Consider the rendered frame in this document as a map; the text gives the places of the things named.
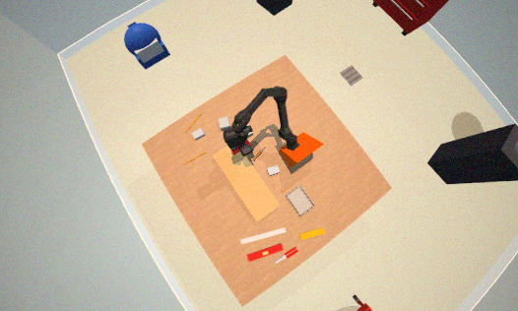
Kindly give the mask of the light orange panel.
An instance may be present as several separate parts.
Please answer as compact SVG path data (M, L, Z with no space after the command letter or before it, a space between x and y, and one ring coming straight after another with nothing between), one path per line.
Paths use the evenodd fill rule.
M226 146L214 154L213 158L256 221L280 205L250 161L241 152L234 155Z

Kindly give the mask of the white flat bar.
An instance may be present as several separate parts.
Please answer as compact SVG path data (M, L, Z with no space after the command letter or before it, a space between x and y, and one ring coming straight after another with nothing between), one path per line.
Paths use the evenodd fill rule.
M270 236L274 236L274 235L277 235L277 234L280 234L280 233L283 233L283 232L286 232L284 227L282 227L280 229L273 230L273 231L269 231L269 232L266 232L266 233L262 233L262 234L258 234L258 235L255 235L255 236L251 236L251 237L248 237L248 238L241 239L241 243L253 242L253 241L260 240L260 239L263 239L263 238L267 238L267 237L270 237Z

